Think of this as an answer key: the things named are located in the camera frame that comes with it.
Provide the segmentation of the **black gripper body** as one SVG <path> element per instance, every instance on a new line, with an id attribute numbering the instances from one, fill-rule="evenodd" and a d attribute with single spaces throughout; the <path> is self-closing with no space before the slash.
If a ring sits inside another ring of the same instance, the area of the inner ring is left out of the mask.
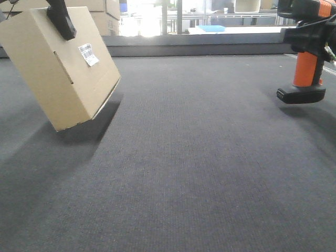
<path id="1" fill-rule="evenodd" d="M 335 16 L 313 22 L 300 22 L 295 28 L 283 28 L 282 42 L 295 52 L 308 52 L 335 63 Z"/>

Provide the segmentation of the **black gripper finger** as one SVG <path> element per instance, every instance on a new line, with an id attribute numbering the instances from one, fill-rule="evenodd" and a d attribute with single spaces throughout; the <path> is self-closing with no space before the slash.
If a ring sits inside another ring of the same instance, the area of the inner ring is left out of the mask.
<path id="1" fill-rule="evenodd" d="M 64 0 L 47 0 L 47 17 L 66 41 L 76 37 L 75 29 Z"/>

